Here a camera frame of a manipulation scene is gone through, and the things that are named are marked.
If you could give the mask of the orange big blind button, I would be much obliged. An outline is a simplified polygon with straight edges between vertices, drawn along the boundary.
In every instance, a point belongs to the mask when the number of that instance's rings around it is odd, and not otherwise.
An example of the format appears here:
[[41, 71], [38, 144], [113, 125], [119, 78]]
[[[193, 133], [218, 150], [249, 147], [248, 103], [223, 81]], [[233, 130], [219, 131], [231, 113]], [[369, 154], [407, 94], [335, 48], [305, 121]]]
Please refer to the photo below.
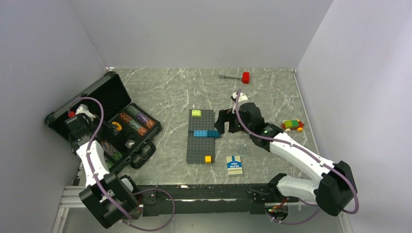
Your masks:
[[112, 121], [111, 124], [113, 125], [113, 129], [115, 131], [121, 131], [122, 130], [122, 126], [118, 122]]

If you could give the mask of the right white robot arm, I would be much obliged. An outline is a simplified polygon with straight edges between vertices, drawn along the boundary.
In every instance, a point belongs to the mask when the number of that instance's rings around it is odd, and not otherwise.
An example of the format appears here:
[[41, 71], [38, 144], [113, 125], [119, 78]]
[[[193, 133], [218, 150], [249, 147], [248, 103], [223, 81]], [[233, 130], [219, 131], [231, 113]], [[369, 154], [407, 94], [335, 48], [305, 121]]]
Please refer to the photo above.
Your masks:
[[265, 122], [252, 102], [220, 110], [214, 124], [220, 134], [225, 133], [225, 123], [229, 124], [229, 133], [247, 134], [256, 146], [286, 159], [309, 176], [305, 180], [277, 174], [268, 183], [271, 200], [296, 197], [316, 203], [331, 216], [359, 211], [358, 190], [348, 163], [335, 163], [297, 143], [282, 128]]

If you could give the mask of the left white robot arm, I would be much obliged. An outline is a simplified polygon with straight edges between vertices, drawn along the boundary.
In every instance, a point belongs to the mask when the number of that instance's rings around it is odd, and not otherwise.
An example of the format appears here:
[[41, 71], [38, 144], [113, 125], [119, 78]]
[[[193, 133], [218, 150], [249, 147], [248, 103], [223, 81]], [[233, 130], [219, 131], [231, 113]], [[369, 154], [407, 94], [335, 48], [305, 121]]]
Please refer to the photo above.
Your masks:
[[120, 179], [109, 172], [91, 119], [86, 114], [77, 114], [65, 124], [69, 128], [71, 150], [84, 166], [86, 187], [79, 194], [81, 202], [106, 229], [123, 217], [131, 218], [130, 212], [137, 208], [140, 191], [131, 179]]

